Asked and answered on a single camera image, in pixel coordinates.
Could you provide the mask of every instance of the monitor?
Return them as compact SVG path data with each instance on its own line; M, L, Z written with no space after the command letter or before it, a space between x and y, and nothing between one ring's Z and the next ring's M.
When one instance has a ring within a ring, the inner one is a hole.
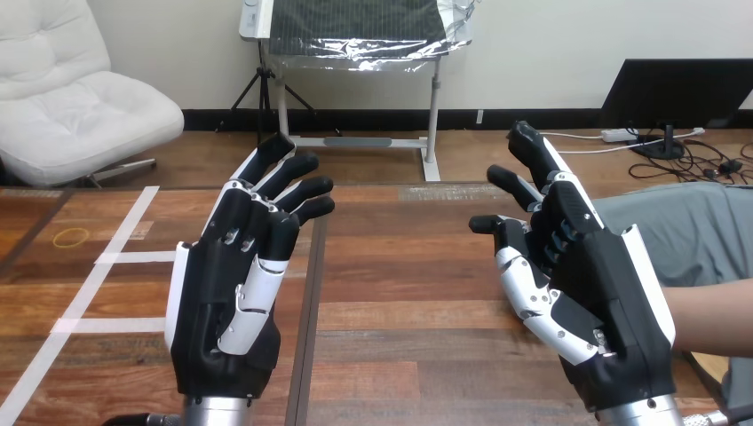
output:
M683 148L672 137L674 129L725 127L751 91L753 59L626 59L601 107L599 125L664 130L664 143L633 151L679 158Z

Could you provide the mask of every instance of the white tape line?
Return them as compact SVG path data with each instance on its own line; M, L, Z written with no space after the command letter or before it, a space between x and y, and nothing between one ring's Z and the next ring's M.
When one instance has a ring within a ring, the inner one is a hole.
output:
M175 251L132 251L102 253L95 264L145 264L147 262L174 262Z
M159 333L164 331L164 317L160 318L83 318L58 319L51 333L111 334Z
M147 211L149 204L158 190L159 186L147 186L144 188L139 198L133 203L131 211L128 212L117 232L115 232L112 240L107 244L105 253L118 253L125 247L125 243L128 242L133 229L139 224L141 217L144 216L144 212ZM83 313L86 312L86 308L89 307L91 300L97 294L97 290L99 290L99 286L102 285L112 267L113 264L94 265L89 276L86 277L86 281L83 282L83 285L75 295L73 302L71 302L63 313L62 318L66 320L79 320L83 316ZM11 393L8 394L8 398L0 406L0 425L11 426L18 419L21 411L23 411L32 395L34 395L39 383L42 382L44 375L47 374L47 370L50 369L52 362L58 357L69 337L70 333L67 332L50 333L47 336L47 340L44 341L42 348L36 353L34 359L31 360L26 371L24 371L24 374L16 385L13 386Z

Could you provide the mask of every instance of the wooden table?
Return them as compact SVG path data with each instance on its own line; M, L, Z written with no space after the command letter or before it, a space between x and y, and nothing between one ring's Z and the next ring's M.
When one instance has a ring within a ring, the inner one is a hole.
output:
M141 191L66 193L41 224L19 225L30 235L16 239L19 254L0 275L0 400L31 392L17 424L179 412L156 328L170 252L196 240L217 195L160 190L124 230ZM479 184L339 186L332 195L335 213L301 232L278 295L281 357L255 425L594 424L554 352L504 300L491 239L467 229L471 215L522 217L510 196ZM100 258L118 230L130 235L122 252L140 255ZM82 319L62 327L102 271ZM44 367L32 363L38 353L52 363L29 388L29 371ZM684 414L716 409L683 358L674 375Z

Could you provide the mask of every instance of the gray cloth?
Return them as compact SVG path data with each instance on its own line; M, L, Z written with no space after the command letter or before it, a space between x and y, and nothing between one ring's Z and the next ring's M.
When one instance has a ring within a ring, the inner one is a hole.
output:
M638 225L663 285L708 286L753 277L751 185L662 185L595 200L594 206L614 233ZM753 403L753 359L730 359L723 392L729 407Z

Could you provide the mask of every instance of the chair leg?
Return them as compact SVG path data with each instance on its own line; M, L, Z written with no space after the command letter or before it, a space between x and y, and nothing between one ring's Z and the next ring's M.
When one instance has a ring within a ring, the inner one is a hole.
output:
M129 162L127 164L121 164L119 166L115 166L114 168L110 170L103 170L98 171L97 173L92 173L88 176L88 178L91 180L91 182L94 183L94 185L99 186L99 182L112 178L114 176L122 175L123 173L129 173L134 170L143 169L145 167L155 167L157 165L157 160L154 158L150 158L148 160L141 160L140 162Z

